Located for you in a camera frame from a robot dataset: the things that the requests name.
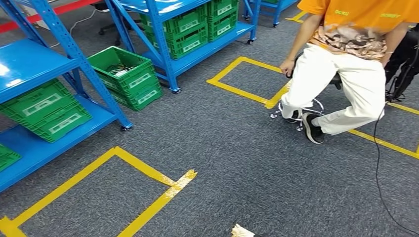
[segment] blue metal shelf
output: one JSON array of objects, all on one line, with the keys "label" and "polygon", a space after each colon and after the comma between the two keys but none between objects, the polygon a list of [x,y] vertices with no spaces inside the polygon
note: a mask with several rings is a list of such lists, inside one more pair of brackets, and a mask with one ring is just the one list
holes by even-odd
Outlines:
[{"label": "blue metal shelf", "polygon": [[0,144],[22,156],[16,163],[0,172],[0,192],[116,119],[116,115],[95,102],[79,95],[76,95],[76,99],[93,118],[54,143],[46,142],[20,125],[0,134]]},{"label": "blue metal shelf", "polygon": [[[17,152],[21,158],[0,172],[0,192],[115,120],[119,120],[124,129],[132,127],[48,2],[16,1],[24,2],[37,11],[67,57],[47,46],[13,0],[0,0],[0,6],[27,37],[0,47],[0,103],[62,75],[76,91],[76,99],[93,118],[54,143],[44,141],[19,125],[1,133],[0,144]],[[96,89],[106,107],[91,101],[84,91],[80,71]]]},{"label": "blue metal shelf", "polygon": [[[161,20],[166,21],[209,1],[210,0],[157,0],[156,6]],[[149,13],[147,3],[144,0],[120,0],[120,2],[122,6],[129,11],[143,14]]]},{"label": "blue metal shelf", "polygon": [[0,47],[0,103],[79,66],[30,39]]},{"label": "blue metal shelf", "polygon": [[279,15],[281,14],[281,12],[285,9],[287,9],[288,7],[290,7],[291,5],[293,5],[294,3],[296,3],[298,0],[279,0],[277,4],[273,4],[270,2],[265,2],[262,1],[260,4],[262,6],[268,7],[268,8],[273,8],[275,9],[274,12],[269,12],[269,11],[260,11],[261,14],[265,14],[265,15],[269,15],[269,16],[273,16],[273,21],[272,24],[274,27],[276,27],[279,24]]},{"label": "blue metal shelf", "polygon": [[[243,36],[247,32],[251,31],[254,28],[254,25],[247,24],[244,22],[238,22],[236,29],[222,36],[220,39],[215,42],[208,43],[199,49],[195,50],[193,53],[187,54],[182,57],[180,60],[170,59],[170,63],[173,66],[174,74],[176,76],[182,74],[198,63],[202,62],[206,58],[210,57],[214,53],[220,51],[222,48],[233,42],[235,39]],[[144,57],[150,58],[153,64],[159,68],[164,66],[158,61],[152,52],[146,52],[143,54]]]},{"label": "blue metal shelf", "polygon": [[[117,29],[121,35],[121,40],[124,42],[127,50],[135,53],[134,45],[127,31],[125,24],[122,19],[125,19],[131,26],[131,28],[140,36],[146,46],[149,48],[149,52],[145,53],[144,56],[150,58],[154,65],[163,69],[166,75],[158,76],[165,79],[169,83],[169,88],[172,92],[180,92],[180,88],[177,85],[176,77],[200,63],[202,60],[208,58],[212,54],[221,50],[223,47],[243,36],[245,33],[250,32],[250,39],[248,41],[251,44],[256,40],[256,29],[257,20],[260,11],[260,0],[253,0],[254,3],[250,5],[250,0],[243,0],[247,11],[251,15],[251,21],[249,23],[239,22],[236,29],[227,33],[225,36],[220,37],[215,42],[206,44],[194,52],[191,52],[178,60],[172,60],[168,51],[166,43],[166,37],[163,30],[163,22],[175,17],[185,11],[193,9],[199,5],[202,5],[210,0],[105,0],[109,6],[112,18],[117,26]],[[144,33],[140,30],[137,24],[133,21],[131,16],[127,13],[127,10],[148,14],[151,18],[153,25],[154,35],[156,36],[156,43],[159,45],[159,52],[153,47],[150,41],[145,37]]]}]

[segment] white pants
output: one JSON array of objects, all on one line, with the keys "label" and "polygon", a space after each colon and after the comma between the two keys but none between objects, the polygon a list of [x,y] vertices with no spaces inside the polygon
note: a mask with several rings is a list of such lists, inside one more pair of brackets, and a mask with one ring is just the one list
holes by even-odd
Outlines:
[{"label": "white pants", "polygon": [[297,109],[311,107],[311,101],[336,72],[342,78],[343,91],[352,106],[314,119],[314,124],[320,125],[324,133],[346,132],[384,115],[385,73],[380,62],[350,54],[332,54],[313,44],[308,46],[296,62],[289,91],[281,98],[284,118],[291,118]]}]

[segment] black chair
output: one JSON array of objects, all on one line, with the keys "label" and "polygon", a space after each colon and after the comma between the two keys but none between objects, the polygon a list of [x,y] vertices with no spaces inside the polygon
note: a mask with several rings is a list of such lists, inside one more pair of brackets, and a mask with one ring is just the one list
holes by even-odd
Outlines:
[{"label": "black chair", "polygon": [[[91,4],[91,5],[94,6],[96,8],[96,10],[99,10],[99,11],[104,11],[104,10],[107,10],[108,9],[108,6],[106,5],[106,3],[104,1],[101,1],[101,2],[98,2],[98,3],[94,3],[94,4]],[[124,25],[127,28],[127,30],[132,31],[132,27],[128,23],[128,21],[126,21],[125,18],[123,19],[123,21],[124,21]],[[139,20],[139,19],[138,20],[134,20],[134,22],[135,23],[141,23],[141,20]],[[98,34],[101,35],[101,36],[103,36],[103,35],[105,35],[105,33],[106,33],[107,30],[112,29],[112,28],[116,28],[115,23],[112,23],[112,24],[109,24],[107,26],[101,27],[100,30],[99,30],[99,32],[98,32]],[[117,35],[117,38],[115,39],[114,45],[115,46],[121,45],[121,36],[120,36],[119,33]]]},{"label": "black chair", "polygon": [[[297,62],[297,60],[299,59],[299,57],[301,57],[302,54],[303,53],[300,53],[295,58],[295,62]],[[289,78],[289,79],[292,79],[293,74],[294,74],[294,69],[291,72],[291,76],[286,75],[286,77]],[[329,82],[329,85],[335,85],[336,89],[338,89],[338,90],[342,89],[342,79],[340,78],[339,73],[335,74],[333,79]],[[325,108],[323,107],[323,104],[320,101],[318,101],[317,99],[313,99],[313,104],[317,104],[320,107],[320,110],[317,111],[317,110],[312,110],[312,109],[309,109],[309,108],[302,108],[301,112],[302,111],[307,111],[307,112],[312,112],[312,113],[318,114],[320,116],[323,116],[324,115],[324,110],[325,110]],[[281,100],[280,100],[278,102],[278,110],[276,112],[274,112],[273,114],[271,114],[270,116],[271,116],[271,118],[275,119],[275,118],[278,117],[278,114],[281,113],[281,112],[282,112],[282,106],[281,106]],[[296,128],[297,131],[302,131],[303,130],[302,119],[301,118],[294,118],[294,120],[299,121],[298,126]]]}]

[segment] gray carpet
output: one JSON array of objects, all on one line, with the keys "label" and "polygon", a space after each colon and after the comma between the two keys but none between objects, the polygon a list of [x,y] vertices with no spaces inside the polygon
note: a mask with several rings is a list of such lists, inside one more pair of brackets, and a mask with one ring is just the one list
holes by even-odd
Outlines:
[{"label": "gray carpet", "polygon": [[[90,15],[91,7],[64,14],[70,27]],[[298,13],[293,6],[282,16]],[[80,23],[73,36],[86,55],[110,46],[115,32],[97,35],[111,23],[96,14]],[[258,40],[232,43],[180,76],[182,93],[163,98],[135,113],[123,107],[135,127],[120,132],[113,123],[37,172],[0,194],[0,217],[14,218],[113,146],[120,146],[163,174],[177,180],[188,169],[198,172],[138,237],[229,237],[239,223],[271,237],[407,237],[385,212],[375,184],[374,143],[345,133],[324,145],[309,143],[293,125],[269,117],[262,104],[206,83],[238,56],[267,64],[283,60],[298,23],[281,21],[271,28],[262,17]],[[41,34],[54,44],[47,31]],[[0,35],[1,42],[21,37]],[[135,40],[139,51],[140,40]],[[286,79],[243,64],[226,78],[231,84],[270,98]],[[419,80],[406,92],[405,105],[419,109]],[[327,111],[348,102],[328,87],[319,99]],[[10,121],[1,120],[1,128]],[[378,137],[415,150],[417,116],[388,108]],[[372,135],[372,125],[359,129]],[[419,160],[381,147],[379,172],[383,195],[395,218],[419,226]],[[58,200],[24,223],[30,237],[112,237],[124,229],[166,187],[112,158]]]}]

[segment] orange t-shirt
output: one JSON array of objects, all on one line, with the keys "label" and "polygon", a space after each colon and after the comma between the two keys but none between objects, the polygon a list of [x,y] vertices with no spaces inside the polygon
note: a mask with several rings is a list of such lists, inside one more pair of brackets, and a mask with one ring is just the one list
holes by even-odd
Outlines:
[{"label": "orange t-shirt", "polygon": [[384,35],[398,24],[419,22],[419,0],[302,0],[298,7],[324,15],[310,43],[367,60],[384,55]]}]

